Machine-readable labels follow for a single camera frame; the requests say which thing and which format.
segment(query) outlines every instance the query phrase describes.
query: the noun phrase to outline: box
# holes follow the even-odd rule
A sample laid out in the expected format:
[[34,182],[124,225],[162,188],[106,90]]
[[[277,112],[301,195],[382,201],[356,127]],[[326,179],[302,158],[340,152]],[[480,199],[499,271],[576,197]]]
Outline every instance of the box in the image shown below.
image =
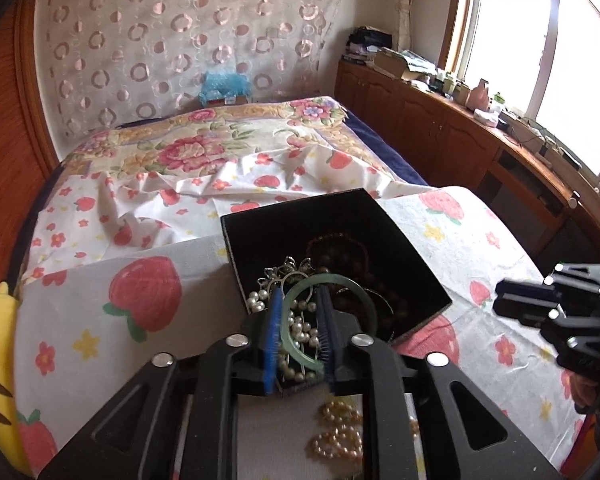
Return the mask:
[[406,56],[388,48],[382,48],[378,51],[374,58],[374,65],[404,81],[417,79],[421,75],[435,75],[436,73],[433,64],[430,64],[431,67],[429,68],[416,66],[413,62],[410,63]]
[[[280,266],[286,256],[299,264],[311,253],[314,267],[325,263],[315,260],[331,258],[332,272],[343,273],[387,300],[393,313],[377,309],[379,328],[390,333],[385,339],[404,338],[451,303],[403,232],[363,189],[234,213],[223,216],[221,224],[245,299],[258,289],[257,279],[266,267]],[[335,254],[320,252],[330,244],[331,249],[336,247]],[[355,268],[360,254],[368,261],[367,269]],[[348,273],[340,267],[347,255]]]

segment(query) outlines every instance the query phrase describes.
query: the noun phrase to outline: strawberry print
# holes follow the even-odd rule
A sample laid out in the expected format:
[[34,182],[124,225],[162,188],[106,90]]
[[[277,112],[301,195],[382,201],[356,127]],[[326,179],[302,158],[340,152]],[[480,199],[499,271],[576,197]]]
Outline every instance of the strawberry print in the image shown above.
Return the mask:
[[571,398],[571,375],[572,373],[568,370],[563,370],[560,374],[560,382],[562,383],[565,399]]
[[487,306],[487,301],[491,301],[491,293],[487,286],[475,280],[469,283],[469,294],[475,305],[482,308]]
[[51,246],[52,247],[62,247],[62,244],[66,242],[66,238],[64,237],[64,233],[56,233],[51,235]]
[[494,345],[498,352],[498,362],[506,366],[513,366],[513,356],[516,354],[516,346],[503,335]]
[[38,346],[38,355],[36,355],[36,366],[40,370],[42,376],[53,372],[56,369],[54,358],[56,357],[56,349],[48,346],[44,341]]
[[352,160],[353,158],[348,153],[333,150],[331,156],[327,159],[327,164],[331,166],[331,169],[333,170],[343,170]]
[[252,202],[251,200],[246,200],[241,204],[231,204],[231,212],[239,213],[240,211],[248,211],[249,209],[256,209],[257,207],[260,207],[260,204]]
[[427,206],[427,213],[445,214],[454,224],[460,225],[464,218],[462,207],[449,193],[442,190],[428,191],[418,195],[420,201]]
[[442,314],[429,321],[408,341],[397,346],[395,350],[399,354],[419,359],[424,358],[431,352],[442,352],[454,364],[457,365],[460,361],[460,347],[456,339],[456,331]]
[[132,236],[131,226],[126,220],[124,220],[124,225],[113,237],[113,243],[115,243],[117,246],[129,245],[131,243]]
[[51,274],[45,274],[42,278],[42,286],[49,286],[55,283],[56,286],[60,286],[66,280],[66,270],[60,270],[59,272],[52,272]]
[[487,241],[490,245],[492,245],[498,249],[500,248],[500,240],[498,240],[498,237],[495,234],[493,234],[492,232],[488,232],[486,234],[486,237],[487,237]]
[[273,175],[263,175],[259,176],[256,180],[254,180],[253,185],[258,187],[269,187],[271,189],[276,189],[280,185],[280,179]]
[[177,204],[180,201],[180,194],[175,189],[161,189],[160,196],[165,207]]
[[273,162],[273,158],[269,156],[269,153],[258,153],[258,157],[256,158],[256,164],[263,164],[264,166],[268,166]]
[[76,211],[91,211],[93,209],[93,206],[96,205],[95,199],[91,198],[90,196],[83,196],[76,200],[74,203],[76,205]]
[[109,285],[109,303],[102,308],[110,316],[126,318],[131,337],[144,342],[147,332],[159,332],[173,320],[180,300],[180,277],[165,256],[140,258],[123,267]]
[[17,420],[22,447],[29,459],[33,476],[38,476],[58,454],[56,441],[47,427],[40,422],[40,410],[33,410],[29,418],[18,412]]
[[222,191],[225,187],[230,187],[231,184],[229,184],[228,182],[225,182],[224,180],[220,180],[219,178],[213,183],[213,188],[218,190],[218,191]]

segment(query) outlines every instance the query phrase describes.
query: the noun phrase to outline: window frame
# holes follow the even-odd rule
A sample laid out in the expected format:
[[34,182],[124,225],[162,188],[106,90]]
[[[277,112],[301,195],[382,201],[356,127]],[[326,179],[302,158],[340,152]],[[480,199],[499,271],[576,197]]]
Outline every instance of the window frame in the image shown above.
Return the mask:
[[[469,64],[471,50],[474,44],[475,31],[478,23],[478,17],[480,15],[480,0],[470,0],[470,13],[469,23],[466,28],[465,38],[463,43],[460,45],[461,55],[458,59],[457,74],[458,79],[464,80],[467,66]],[[558,13],[560,8],[560,0],[550,0],[550,13],[549,22],[547,24],[547,34],[544,37],[544,49],[542,51],[542,57],[540,59],[540,66],[538,71],[538,78],[534,86],[531,99],[529,101],[526,110],[516,110],[520,112],[519,115],[529,118],[533,121],[538,116],[538,111],[542,104],[542,99],[546,92],[547,85],[549,83],[549,77],[554,63],[555,49],[558,40]],[[593,173],[587,165],[578,157],[578,154],[571,150],[564,142],[559,138],[559,132],[552,132],[551,138],[555,141],[556,145],[565,149],[575,160],[582,165],[580,174],[591,184],[592,187],[597,187],[600,190],[600,174],[596,175]]]

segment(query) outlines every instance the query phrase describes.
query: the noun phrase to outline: bottle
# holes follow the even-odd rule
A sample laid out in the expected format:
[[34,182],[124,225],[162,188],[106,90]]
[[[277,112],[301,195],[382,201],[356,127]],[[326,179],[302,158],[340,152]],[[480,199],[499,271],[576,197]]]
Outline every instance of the bottle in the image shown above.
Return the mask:
[[476,108],[486,112],[489,109],[489,82],[480,79],[478,86],[471,90],[466,107],[474,112]]

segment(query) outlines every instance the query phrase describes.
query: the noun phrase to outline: floral bedspread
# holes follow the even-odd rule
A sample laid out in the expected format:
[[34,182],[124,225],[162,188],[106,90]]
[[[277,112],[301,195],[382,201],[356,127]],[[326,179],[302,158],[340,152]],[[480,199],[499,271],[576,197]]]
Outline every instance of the floral bedspread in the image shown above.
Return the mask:
[[23,279],[219,232],[219,216],[399,180],[327,97],[208,108],[95,134],[64,162],[40,213]]

